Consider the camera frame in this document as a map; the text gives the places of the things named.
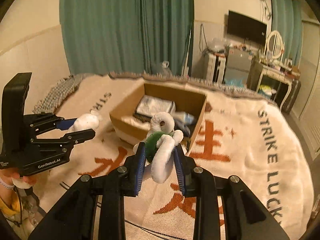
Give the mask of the operator left hand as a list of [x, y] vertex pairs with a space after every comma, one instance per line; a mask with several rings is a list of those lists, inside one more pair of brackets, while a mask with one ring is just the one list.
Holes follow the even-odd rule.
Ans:
[[20, 177], [18, 169], [16, 168], [7, 168], [7, 169], [1, 170], [1, 180], [5, 183], [5, 185], [13, 186], [14, 185], [12, 182], [13, 178], [21, 179], [29, 185], [34, 185], [37, 182], [37, 176]]

